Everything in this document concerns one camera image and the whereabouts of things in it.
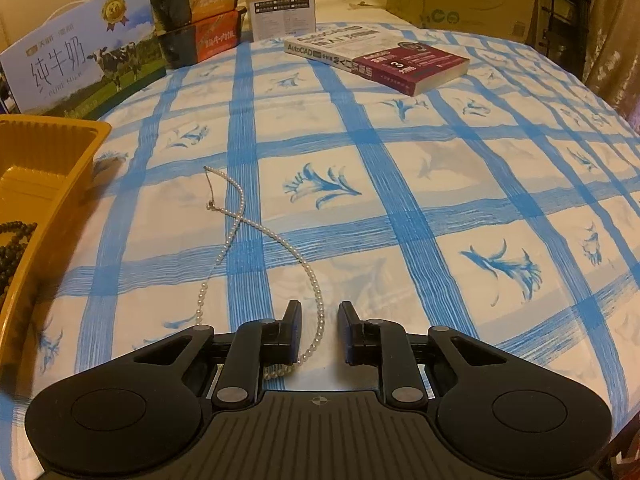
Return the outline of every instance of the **book cover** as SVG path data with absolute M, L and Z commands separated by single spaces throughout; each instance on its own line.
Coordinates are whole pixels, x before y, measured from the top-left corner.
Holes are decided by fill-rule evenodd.
M 284 48 L 411 96 L 464 75 L 469 65 L 465 57 L 362 25 L 287 38 Z

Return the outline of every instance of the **tablecloth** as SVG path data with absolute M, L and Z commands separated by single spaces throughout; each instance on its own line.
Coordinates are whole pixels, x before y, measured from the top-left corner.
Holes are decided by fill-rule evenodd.
M 363 319 L 451 326 L 580 381 L 615 431 L 640 409 L 638 138 L 527 46 L 377 26 L 468 57 L 468 75 L 412 98 L 266 40 L 170 72 L 104 118 L 94 212 L 64 279 L 40 295 L 17 395 L 0 399 L 5 479 L 41 471 L 24 434 L 37 392 L 193 323 L 231 225 L 206 209 L 204 165 L 240 183 L 246 215 L 298 248 L 324 293 L 319 351 L 268 387 L 375 385 L 375 370 L 342 362 L 335 313 L 350 300 Z M 306 348 L 305 273 L 243 225 L 204 322 L 233 331 L 280 317 L 290 298 Z

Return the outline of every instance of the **blue stripe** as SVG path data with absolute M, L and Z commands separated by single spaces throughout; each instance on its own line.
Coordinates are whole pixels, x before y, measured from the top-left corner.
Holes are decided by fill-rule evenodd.
M 227 174 L 244 190 L 244 216 L 262 224 L 260 213 L 260 178 L 255 142 L 254 72 L 251 44 L 241 43 L 236 49 L 236 73 L 229 103 Z M 239 196 L 229 184 L 225 207 L 237 211 Z M 225 217 L 226 236 L 233 219 Z M 242 223 L 234 243 L 226 255 L 226 297 L 229 327 L 235 332 L 242 323 L 254 319 L 273 318 L 271 292 L 264 263 L 262 234 Z M 284 380 L 270 382 L 271 389 L 284 389 Z
M 361 88 L 354 88 L 353 91 L 358 91 L 358 92 L 369 92 L 369 93 L 377 93 L 377 94 L 389 94 L 390 92 L 395 92 L 395 90 L 392 90 L 386 86 L 363 86 Z M 314 94 L 324 94 L 323 90 L 309 90 L 305 92 L 305 96 L 309 96 L 309 95 L 314 95 Z M 255 102 L 260 102 L 262 100 L 268 100 L 268 99 L 275 99 L 275 98 L 281 98 L 281 97 L 286 97 L 288 94 L 283 93 L 283 94 L 265 94 L 265 95 L 258 95 L 258 96 L 254 96 L 254 101 Z M 158 117 L 161 119 L 173 119 L 176 117 L 182 117 L 182 116 L 186 116 L 189 114 L 193 114 L 194 112 L 199 112 L 202 110 L 209 110 L 209 109 L 213 109 L 213 108 L 220 108 L 220 107 L 226 107 L 228 105 L 228 101 L 217 101 L 215 103 L 206 103 L 206 104 L 202 104 L 202 105 L 197 105 L 197 106 L 192 106 L 192 107 L 185 107 L 185 108 L 179 108 L 177 110 L 166 110 L 162 113 L 158 114 Z M 115 140 L 115 139 L 119 139 L 120 137 L 123 137 L 125 135 L 129 135 L 132 134 L 136 131 L 138 131 L 140 129 L 140 126 L 142 125 L 142 119 L 140 120 L 135 120 L 135 121 L 131 121 L 130 123 L 125 123 L 125 124 L 120 124 L 119 126 L 116 126 L 111 133 L 109 134 L 109 137 L 107 139 L 108 140 Z
M 4 480 L 16 480 L 11 448 L 17 377 L 18 365 L 3 364 L 0 368 L 0 474 Z
M 625 184 L 631 191 L 640 191 L 638 177 L 625 181 Z M 608 182 L 594 181 L 589 183 L 588 187 L 598 200 L 617 196 L 616 189 Z M 544 215 L 585 205 L 575 189 L 556 188 L 535 193 L 532 197 Z M 480 226 L 508 224 L 524 218 L 508 198 L 480 199 L 435 208 L 425 207 L 422 208 L 422 212 L 436 237 Z M 310 262 L 391 247 L 398 243 L 386 216 L 300 229 L 283 233 L 282 236 L 294 244 Z M 335 240 L 335 244 L 318 242 L 329 238 Z M 146 286 L 177 285 L 202 280 L 207 276 L 207 264 L 215 259 L 221 248 L 203 246 L 186 249 L 177 254 L 163 254 L 144 260 L 123 262 L 120 267 L 118 293 L 124 294 Z M 292 263 L 281 245 L 272 242 L 270 238 L 264 242 L 264 254 L 268 269 Z M 53 296 L 87 296 L 91 289 L 94 270 L 94 267 L 76 267 L 69 270 L 60 285 L 54 285 L 49 292 L 44 291 L 41 299 L 51 299 Z M 223 276 L 224 273 L 225 262 L 216 269 L 214 276 Z
M 458 285 L 440 252 L 429 223 L 396 163 L 371 125 L 364 107 L 357 104 L 331 67 L 310 62 L 322 88 L 353 138 L 389 222 L 398 240 L 409 275 L 431 324 L 454 327 L 477 336 Z
M 636 259 L 622 237 L 622 234 L 620 234 L 619 229 L 613 224 L 609 213 L 589 192 L 589 189 L 583 184 L 567 161 L 565 161 L 558 153 L 558 150 L 546 137 L 540 134 L 540 131 L 534 124 L 514 110 L 514 108 L 505 101 L 505 99 L 494 95 L 475 78 L 469 77 L 469 80 L 474 83 L 476 90 L 478 90 L 485 99 L 498 108 L 508 111 L 508 113 L 516 119 L 516 122 L 522 126 L 522 129 L 527 133 L 532 142 L 535 143 L 535 145 L 545 153 L 553 165 L 555 165 L 555 167 L 564 174 L 567 180 L 583 197 L 583 200 L 600 218 L 600 221 L 604 225 L 606 231 L 615 241 L 618 250 L 620 250 L 620 253 L 629 266 L 629 269 L 635 268 Z M 502 163 L 504 164 L 505 169 L 511 173 L 511 169 L 508 165 L 504 161 L 502 161 Z M 589 285 L 580 272 L 575 259 L 569 252 L 566 241 L 553 229 L 550 222 L 548 222 L 548 219 L 544 218 L 544 221 L 548 223 L 548 228 L 549 230 L 552 230 L 552 232 L 536 231 L 536 234 L 538 234 L 541 240 L 545 241 L 547 244 L 547 247 L 550 249 L 552 259 L 556 264 L 562 279 L 567 284 L 569 291 L 574 297 L 577 313 L 579 314 L 584 330 L 589 337 L 591 345 L 593 346 L 593 350 L 598 358 L 598 362 L 600 363 L 600 368 L 602 369 L 604 380 L 607 384 L 607 391 L 612 404 L 614 420 L 621 420 L 625 416 L 628 408 L 628 391 L 626 388 L 624 371 L 620 364 L 618 350 L 616 349 L 604 316 L 602 315 L 596 301 L 593 299 Z M 552 244 L 557 244 L 556 249 L 558 251 L 555 254 L 551 250 Z
M 91 291 L 80 323 L 76 373 L 111 359 L 122 255 L 127 245 L 140 187 L 145 181 L 146 165 L 158 139 L 159 114 L 171 107 L 185 74 L 186 71 L 174 72 L 167 90 L 154 109 L 154 118 L 143 121 L 138 135 L 138 147 L 104 223 Z
M 572 136 L 566 130 L 558 130 L 548 126 L 540 126 L 541 131 L 555 140 L 572 140 Z M 405 126 L 403 128 L 377 128 L 378 135 L 384 143 L 408 142 L 421 140 L 452 140 L 463 139 L 466 129 L 456 126 Z M 478 128 L 476 134 L 483 140 L 490 139 L 527 139 L 528 137 L 519 126 L 495 126 L 491 128 Z M 585 140 L 599 140 L 599 135 L 593 132 L 581 133 Z M 271 156 L 293 156 L 306 153 L 321 152 L 332 148 L 341 148 L 353 144 L 353 135 L 346 132 L 309 134 L 301 137 L 293 137 L 284 140 L 266 140 L 257 143 L 258 159 Z M 144 186 L 160 184 L 178 176 L 193 176 L 202 172 L 202 167 L 213 166 L 226 167 L 226 153 L 215 153 L 200 158 L 180 159 L 165 164 L 159 164 L 149 168 L 146 172 Z M 101 196 L 111 196 L 118 192 L 122 177 L 114 179 L 104 186 L 96 186 Z
M 517 59 L 515 59 L 514 62 L 517 65 L 520 65 L 518 63 Z M 522 85 L 521 83 L 516 81 L 514 78 L 512 78 L 509 75 L 507 75 L 503 71 L 500 71 L 500 72 L 505 76 L 505 79 L 507 79 L 507 81 L 509 81 L 511 84 L 513 84 L 514 86 L 519 88 L 522 93 L 527 93 L 528 95 L 530 95 L 530 96 L 532 96 L 534 98 L 536 97 L 535 94 L 533 94 L 529 89 L 527 89 L 524 85 Z M 529 76 L 534 81 L 539 83 L 539 85 L 542 86 L 543 88 L 545 88 L 547 91 L 553 92 L 553 94 L 556 96 L 555 99 L 554 99 L 555 101 L 561 102 L 564 106 L 569 108 L 569 110 L 571 110 L 575 114 L 577 114 L 590 128 L 595 130 L 596 134 L 598 136 L 598 138 L 596 139 L 596 142 L 599 140 L 601 142 L 606 143 L 613 150 L 613 152 L 616 153 L 616 155 L 621 160 L 624 160 L 629 166 L 631 166 L 633 168 L 633 170 L 635 171 L 636 175 L 640 175 L 640 169 L 638 169 L 636 166 L 634 166 L 628 160 L 626 160 L 626 157 L 622 153 L 620 153 L 619 149 L 617 149 L 615 143 L 613 143 L 611 138 L 610 138 L 612 136 L 608 136 L 608 135 L 603 134 L 599 130 L 599 128 L 594 126 L 593 123 L 591 123 L 591 121 L 588 120 L 587 117 L 585 117 L 585 115 L 583 113 L 581 113 L 574 106 L 572 106 L 572 104 L 568 101 L 568 99 L 566 99 L 562 94 L 558 93 L 553 87 L 551 87 L 548 84 L 546 84 L 535 73 L 529 73 Z M 558 81 L 560 82 L 560 84 L 562 84 L 562 86 L 564 86 L 564 88 L 568 92 L 571 92 L 571 89 L 569 88 L 568 85 L 566 85 L 565 82 L 563 82 L 562 80 L 558 80 Z M 585 102 L 584 104 L 587 105 L 591 109 L 592 113 L 597 114 L 597 111 L 594 110 L 589 103 Z M 562 129 L 564 131 L 566 131 L 571 136 L 572 140 L 574 140 L 585 152 L 589 153 L 589 155 L 596 161 L 596 163 L 600 167 L 600 169 L 607 175 L 608 179 L 620 191 L 620 195 L 622 195 L 626 199 L 626 201 L 629 203 L 631 208 L 636 212 L 636 214 L 640 215 L 640 208 L 638 207 L 638 204 L 636 203 L 636 201 L 633 200 L 629 196 L 629 194 L 626 192 L 624 187 L 621 186 L 620 181 L 616 178 L 616 176 L 612 173 L 612 171 L 609 168 L 606 167 L 606 165 L 602 162 L 600 157 L 595 153 L 593 148 L 588 144 L 586 136 L 583 133 L 578 133 L 578 132 L 573 131 L 566 124 L 566 121 L 560 116 L 560 114 L 558 113 L 558 111 L 555 108 L 553 108 L 552 106 L 550 106 L 546 102 L 543 102 L 543 105 L 545 105 L 546 108 L 553 114 L 554 118 L 556 119 L 556 122 L 558 122 L 558 124 L 560 124 L 562 126 Z M 620 135 L 619 137 L 621 137 L 624 141 L 626 141 L 626 137 L 625 136 Z M 638 154 L 638 150 L 636 150 L 635 144 L 632 143 L 632 142 L 628 142 L 628 145 L 631 147 L 632 150 L 636 151 L 636 156 L 638 156 L 639 154 Z
M 546 70 L 544 69 L 544 67 L 542 66 L 541 63 L 535 63 L 536 66 L 540 67 L 540 70 L 544 70 L 545 73 Z M 620 151 L 617 149 L 617 147 L 615 146 L 615 143 L 613 142 L 613 138 L 618 138 L 621 137 L 622 141 L 625 142 L 629 148 L 631 149 L 631 151 L 633 152 L 633 154 L 638 157 L 638 159 L 640 159 L 640 152 L 638 151 L 638 148 L 636 147 L 636 144 L 638 143 L 639 139 L 636 138 L 629 138 L 629 137 L 625 137 L 622 136 L 620 134 L 616 134 L 615 136 L 612 136 L 610 134 L 603 134 L 599 128 L 595 127 L 593 125 L 593 123 L 591 123 L 590 120 L 588 120 L 587 117 L 584 116 L 583 113 L 581 113 L 579 110 L 577 110 L 574 106 L 572 106 L 572 104 L 569 102 L 569 100 L 567 98 L 565 98 L 561 93 L 557 92 L 555 88 L 549 86 L 548 84 L 546 84 L 542 79 L 540 79 L 536 74 L 534 73 L 530 73 L 529 76 L 531 78 L 533 78 L 535 81 L 537 81 L 541 86 L 543 86 L 547 91 L 552 92 L 555 96 L 555 99 L 560 101 L 562 104 L 564 104 L 565 106 L 567 106 L 568 108 L 570 108 L 572 111 L 574 111 L 574 113 L 578 114 L 580 116 L 580 118 L 585 121 L 591 128 L 593 128 L 594 130 L 596 130 L 596 132 L 598 133 L 599 137 L 601 140 L 603 140 L 604 142 L 606 142 L 609 147 L 616 153 L 617 156 L 619 156 L 619 158 L 621 158 L 622 160 L 624 160 L 627 164 L 629 164 L 634 171 L 636 172 L 636 174 L 640 175 L 640 169 L 637 168 L 635 165 L 631 164 L 631 162 L 629 162 L 628 160 L 626 160 L 626 158 L 624 157 L 624 155 L 622 155 L 622 153 L 620 153 Z M 572 88 L 563 80 L 555 78 L 556 81 L 558 81 L 568 92 L 570 92 L 572 95 L 575 95 L 576 98 L 578 98 L 578 96 L 573 92 Z M 596 115 L 601 115 L 603 110 L 596 110 L 590 102 L 588 101 L 580 101 L 580 104 L 582 104 L 583 106 L 586 106 L 591 113 L 596 114 Z

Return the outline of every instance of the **yellow plastic tray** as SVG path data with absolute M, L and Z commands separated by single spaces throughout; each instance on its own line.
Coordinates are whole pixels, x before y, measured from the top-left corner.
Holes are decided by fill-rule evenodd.
M 71 255 L 93 159 L 111 126 L 65 118 L 0 116 L 0 223 L 37 222 L 0 310 L 0 388 L 20 364 L 39 286 L 57 279 Z M 0 235 L 6 245 L 12 234 Z

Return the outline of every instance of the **pearl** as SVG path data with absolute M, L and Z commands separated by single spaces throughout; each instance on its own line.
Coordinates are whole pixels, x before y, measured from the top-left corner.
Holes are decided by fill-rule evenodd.
M 216 212 L 221 212 L 226 216 L 229 216 L 234 219 L 231 226 L 231 230 L 228 232 L 228 234 L 226 234 L 225 243 L 223 244 L 220 252 L 218 253 L 218 256 L 215 259 L 214 265 L 210 270 L 209 276 L 211 277 L 213 275 L 214 268 L 222 262 L 225 255 L 228 253 L 228 250 L 230 249 L 231 244 L 233 243 L 233 240 L 238 232 L 238 228 L 240 224 L 243 222 L 247 226 L 258 229 L 258 231 L 260 231 L 261 233 L 276 240 L 287 251 L 289 251 L 289 253 L 300 263 L 300 265 L 306 272 L 306 275 L 309 278 L 309 282 L 311 284 L 312 290 L 316 298 L 316 307 L 318 311 L 318 325 L 316 327 L 316 336 L 314 337 L 313 342 L 311 343 L 309 348 L 297 359 L 296 363 L 294 364 L 297 366 L 302 366 L 302 364 L 306 362 L 313 355 L 313 353 L 318 349 L 320 341 L 322 339 L 322 334 L 324 333 L 324 303 L 322 302 L 322 291 L 318 283 L 318 278 L 313 272 L 311 265 L 308 263 L 308 261 L 305 260 L 300 254 L 300 252 L 295 247 L 293 247 L 288 241 L 286 241 L 281 236 L 277 235 L 273 230 L 269 229 L 268 227 L 260 225 L 255 221 L 249 220 L 248 218 L 245 218 L 243 216 L 244 215 L 244 190 L 242 190 L 242 187 L 234 179 L 228 176 L 228 174 L 223 173 L 223 171 L 216 170 L 215 168 L 210 168 L 209 166 L 204 166 L 204 170 L 205 170 L 205 175 L 207 176 L 207 179 L 209 179 L 208 173 L 213 173 L 213 174 L 216 174 L 217 176 L 224 178 L 229 184 L 231 184 L 231 186 L 233 186 L 236 189 L 239 196 L 239 208 L 238 208 L 238 211 L 236 212 L 229 211 L 229 209 L 226 209 L 221 206 L 216 206 L 214 203 L 213 196 L 211 197 L 210 202 L 207 203 L 208 209 L 211 209 Z M 202 286 L 198 294 L 198 309 L 196 311 L 196 323 L 198 324 L 202 322 L 202 310 L 200 307 L 204 306 L 204 297 L 206 295 L 207 288 L 208 288 L 207 282 L 202 282 Z M 263 373 L 263 378 L 265 380 L 269 380 L 276 377 L 282 377 L 283 375 L 290 373 L 293 370 L 294 365 L 285 365 L 285 366 L 279 365 L 276 367 L 271 367 L 271 371 L 268 372 L 265 370 L 265 372 Z

